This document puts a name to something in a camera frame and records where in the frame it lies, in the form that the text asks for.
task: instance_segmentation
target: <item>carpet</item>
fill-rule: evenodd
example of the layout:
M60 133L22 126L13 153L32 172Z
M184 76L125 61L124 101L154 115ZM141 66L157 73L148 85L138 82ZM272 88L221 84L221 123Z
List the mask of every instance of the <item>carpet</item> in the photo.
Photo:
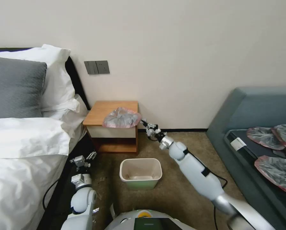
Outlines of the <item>carpet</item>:
M224 164L209 142L205 133L184 132L169 133L175 141L183 142L190 152L195 154L214 173L228 180L225 191L230 196L244 200ZM119 168L127 158L156 158L160 161L163 176L153 190L130 191L120 180ZM139 154L99 154L91 165L93 189L97 191L95 230L104 230L112 218L109 207L114 203L118 213L135 209L151 209L164 212L173 218L197 230L215 229L213 205L200 196L179 170L168 151L159 149L158 142L147 139L145 133L139 133ZM69 202L61 201L59 210L66 210ZM228 230L226 216L216 211L219 230ZM50 229L60 229L66 219L57 216Z

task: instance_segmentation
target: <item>white label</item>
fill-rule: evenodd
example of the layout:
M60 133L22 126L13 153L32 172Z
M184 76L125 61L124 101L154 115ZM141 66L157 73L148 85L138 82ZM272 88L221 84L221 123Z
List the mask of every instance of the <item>white label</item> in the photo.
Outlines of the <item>white label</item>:
M239 138L239 137L237 137L232 142L230 142L230 144L236 151L238 151L240 148L246 146L244 141L242 141L241 138Z

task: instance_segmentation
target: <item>wooden nightstand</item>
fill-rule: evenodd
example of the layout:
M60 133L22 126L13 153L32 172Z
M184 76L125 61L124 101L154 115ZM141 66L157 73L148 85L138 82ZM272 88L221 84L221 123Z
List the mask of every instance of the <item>wooden nightstand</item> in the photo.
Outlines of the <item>wooden nightstand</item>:
M138 112L137 101L97 101L83 121L96 151L99 153L136 153L138 151L138 127L105 128L104 118L118 107Z

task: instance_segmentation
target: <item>trash can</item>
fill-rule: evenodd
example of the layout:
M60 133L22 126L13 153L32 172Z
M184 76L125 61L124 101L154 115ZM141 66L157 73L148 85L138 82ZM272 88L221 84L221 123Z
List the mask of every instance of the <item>trash can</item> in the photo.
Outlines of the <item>trash can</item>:
M120 165L120 178L131 190L153 189L161 177L161 164L155 158L126 159Z

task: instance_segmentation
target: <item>light switch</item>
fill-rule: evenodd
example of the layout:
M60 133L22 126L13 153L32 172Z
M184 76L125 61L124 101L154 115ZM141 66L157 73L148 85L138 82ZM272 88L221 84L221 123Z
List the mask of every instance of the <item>light switch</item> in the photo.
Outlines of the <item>light switch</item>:
M84 63L85 63L88 74L90 75L98 74L96 61L85 61Z
M108 61L96 61L97 70L99 74L109 74Z

